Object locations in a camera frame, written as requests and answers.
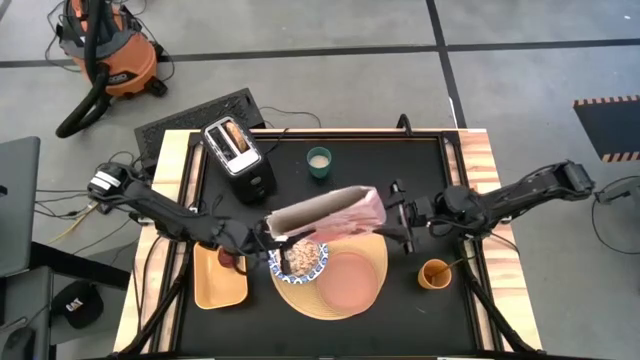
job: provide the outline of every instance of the woven placemat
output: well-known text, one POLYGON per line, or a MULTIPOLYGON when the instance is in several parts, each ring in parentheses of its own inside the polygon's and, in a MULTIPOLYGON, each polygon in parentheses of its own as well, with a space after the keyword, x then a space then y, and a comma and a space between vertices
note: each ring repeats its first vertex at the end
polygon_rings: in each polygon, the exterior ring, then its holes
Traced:
MULTIPOLYGON (((378 293, 387 276, 388 255, 384 237, 376 234, 354 236, 328 243, 329 258, 341 252, 352 252, 371 261, 378 277, 378 293)), ((324 303, 316 281, 306 284, 289 284, 271 273, 271 279, 280 296, 298 312, 318 320, 341 320, 350 317, 336 312, 324 303)))

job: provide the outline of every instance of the table leg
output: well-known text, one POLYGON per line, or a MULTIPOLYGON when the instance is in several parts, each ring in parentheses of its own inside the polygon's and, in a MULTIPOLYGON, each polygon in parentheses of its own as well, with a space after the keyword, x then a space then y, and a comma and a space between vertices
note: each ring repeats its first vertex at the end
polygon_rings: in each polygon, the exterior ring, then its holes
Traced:
POLYGON ((31 243, 29 268, 48 266, 55 273, 127 290, 129 273, 40 243, 31 243))

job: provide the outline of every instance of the cereal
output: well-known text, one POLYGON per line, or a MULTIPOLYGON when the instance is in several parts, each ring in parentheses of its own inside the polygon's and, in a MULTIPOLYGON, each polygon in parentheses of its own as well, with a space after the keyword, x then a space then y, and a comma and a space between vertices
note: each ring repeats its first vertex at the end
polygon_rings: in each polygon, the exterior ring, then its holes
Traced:
POLYGON ((320 250, 318 244, 311 240, 300 240, 291 249, 285 251, 284 256, 289 261, 291 274, 295 276, 307 275, 318 264, 320 250))

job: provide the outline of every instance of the orange shop vacuum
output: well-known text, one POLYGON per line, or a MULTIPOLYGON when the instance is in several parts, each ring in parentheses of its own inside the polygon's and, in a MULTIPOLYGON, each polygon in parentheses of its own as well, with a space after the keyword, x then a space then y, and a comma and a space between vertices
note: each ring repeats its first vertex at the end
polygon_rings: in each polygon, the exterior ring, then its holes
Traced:
POLYGON ((140 22, 124 5, 66 0, 61 22, 56 29, 60 47, 93 87, 60 124, 58 137, 69 137, 98 121, 114 96, 131 98, 147 91, 160 97, 167 92, 156 77, 158 57, 164 50, 149 41, 140 22))

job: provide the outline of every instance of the gray concrete floor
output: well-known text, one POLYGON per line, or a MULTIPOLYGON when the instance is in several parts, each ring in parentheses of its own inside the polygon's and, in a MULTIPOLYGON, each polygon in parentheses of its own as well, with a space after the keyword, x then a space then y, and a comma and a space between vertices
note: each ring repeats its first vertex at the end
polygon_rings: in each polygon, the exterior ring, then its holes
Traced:
MULTIPOLYGON (((0 62, 43 59, 52 37, 45 15, 55 4, 11 1, 0 20, 0 62)), ((640 32, 640 5, 632 0, 436 4, 450 44, 620 39, 640 32)), ((142 1, 128 5, 136 12, 142 1)), ((171 54, 435 43, 422 0, 148 0, 141 18, 171 54)), ((51 54, 64 58, 55 45, 51 54)), ((468 126, 489 129, 503 183, 566 158, 585 164, 600 185, 638 174, 637 163, 597 159, 571 106, 580 98, 640 94, 640 47, 450 57, 468 126)), ((168 64, 160 65, 161 73, 169 70, 168 64)), ((454 126, 436 53, 180 62, 167 85, 165 98, 118 101, 88 131, 60 140, 54 130, 86 94, 87 82, 54 67, 0 68, 0 141, 39 136, 39 187, 81 189, 111 154, 137 154, 135 127, 243 87, 251 89, 259 105, 311 111, 325 127, 390 126, 402 112, 416 127, 454 126)), ((276 127, 314 125, 304 116, 264 116, 276 127)), ((76 199, 55 210, 85 204, 76 199)), ((638 213, 632 209, 624 201, 598 209, 603 235, 625 249, 640 248, 640 228, 634 225, 638 213)), ((553 202, 514 224, 542 342, 554 354, 637 358, 640 265, 635 257, 597 242, 589 210, 588 202, 553 202)), ((55 245, 74 252, 125 219, 92 214, 55 245)), ((68 225, 38 216, 34 241, 47 242, 68 225)), ((103 256, 109 262, 112 249, 134 241, 138 233, 129 224, 80 255, 111 250, 103 256)), ((130 268, 132 249, 123 252, 120 267, 130 268)), ((61 346, 60 358, 106 355, 115 328, 97 328, 97 335, 61 346)))

